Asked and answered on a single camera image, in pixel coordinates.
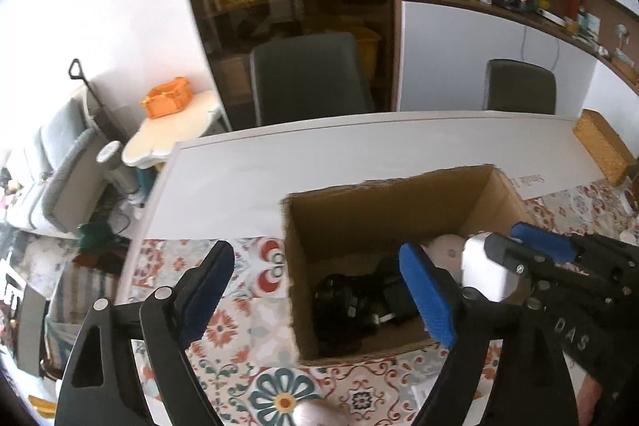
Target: screw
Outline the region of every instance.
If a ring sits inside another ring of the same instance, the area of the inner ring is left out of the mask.
[[[474,287],[464,287],[461,290],[461,295],[467,300],[476,300],[479,297],[479,291]]]
[[[93,303],[93,308],[97,311],[105,310],[109,306],[109,301],[106,298],[97,299]]]
[[[155,297],[158,300],[166,300],[169,296],[171,296],[173,290],[170,287],[161,287],[157,291],[155,291]]]
[[[533,311],[538,311],[541,309],[541,302],[537,298],[528,298],[526,302],[526,306]]]

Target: patterned tablecloth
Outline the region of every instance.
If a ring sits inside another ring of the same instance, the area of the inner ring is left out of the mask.
[[[554,232],[595,232],[617,238],[630,216],[605,180],[526,201],[540,226]],[[235,272],[202,339],[187,351],[197,379],[225,424],[293,425],[296,401],[321,397],[351,414],[352,424],[409,424],[418,407],[411,387],[441,369],[446,350],[430,349],[337,367],[296,364],[279,238],[224,238],[235,250]],[[215,240],[146,240],[129,301],[173,286],[198,265]],[[134,343],[145,393],[159,398],[144,342]],[[493,342],[476,398],[496,374],[500,342]]]

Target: gray chair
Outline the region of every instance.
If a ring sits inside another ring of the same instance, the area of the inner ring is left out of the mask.
[[[496,58],[486,65],[484,110],[555,114],[557,82],[552,71]]]
[[[350,33],[267,42],[250,54],[258,126],[373,112]]]

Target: countertop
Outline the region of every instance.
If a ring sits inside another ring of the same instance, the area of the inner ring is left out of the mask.
[[[592,55],[601,63],[605,64],[605,66],[610,69],[613,73],[615,73],[619,78],[621,78],[624,83],[626,83],[637,95],[639,95],[639,85],[633,84],[618,68],[616,68],[612,63],[608,60],[605,60],[603,57],[600,57],[588,44],[581,42],[580,40],[574,38],[571,34],[565,31],[561,26],[545,19],[541,15],[536,13],[523,14],[518,12],[513,12],[511,10],[507,10],[506,8],[502,8],[501,6],[497,6],[495,4],[484,4],[477,0],[406,0],[412,2],[426,2],[430,4],[441,4],[444,6],[453,6],[456,8],[462,8],[466,10],[473,10],[476,12],[487,13],[489,15],[494,15],[496,17],[501,17],[502,19],[508,19],[513,22],[517,22],[530,28],[535,28],[540,32],[544,32],[548,35],[556,37],[564,42],[568,42],[569,44],[574,45],[575,47],[581,49],[589,55]]]

